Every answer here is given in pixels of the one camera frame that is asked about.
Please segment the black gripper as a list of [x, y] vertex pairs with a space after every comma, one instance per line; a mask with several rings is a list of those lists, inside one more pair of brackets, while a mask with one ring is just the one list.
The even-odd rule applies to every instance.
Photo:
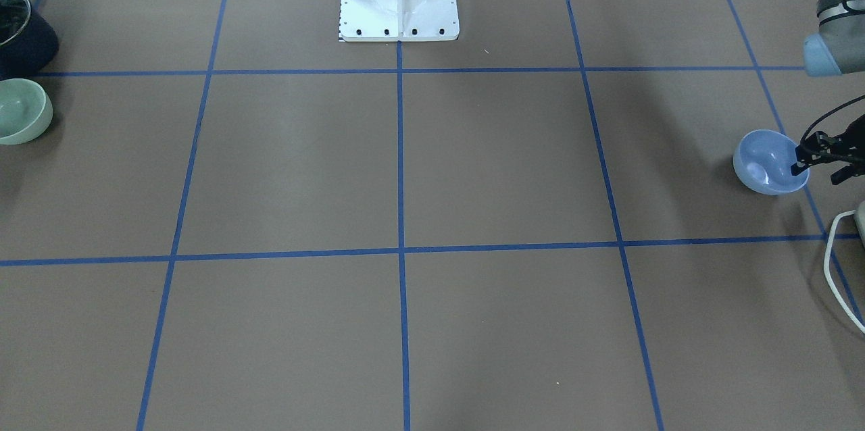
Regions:
[[795, 154], [796, 160], [790, 167], [792, 176], [799, 176], [818, 164], [834, 162], [844, 164], [830, 176], [831, 184], [835, 186], [863, 176], [864, 114], [837, 136], [830, 136], [825, 132], [803, 136], [795, 149]]

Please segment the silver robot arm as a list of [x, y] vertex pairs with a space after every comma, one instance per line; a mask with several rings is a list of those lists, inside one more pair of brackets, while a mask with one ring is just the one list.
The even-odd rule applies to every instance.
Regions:
[[[818, 0], [816, 18], [818, 31], [803, 41], [806, 74], [821, 78], [862, 73], [863, 0]], [[862, 101], [863, 96], [846, 101], [809, 124], [796, 147], [796, 160], [791, 166], [791, 174], [797, 176], [818, 164], [840, 162], [843, 167], [831, 174], [831, 184], [840, 185], [863, 176], [863, 117], [852, 121], [837, 135], [818, 129], [822, 121]]]

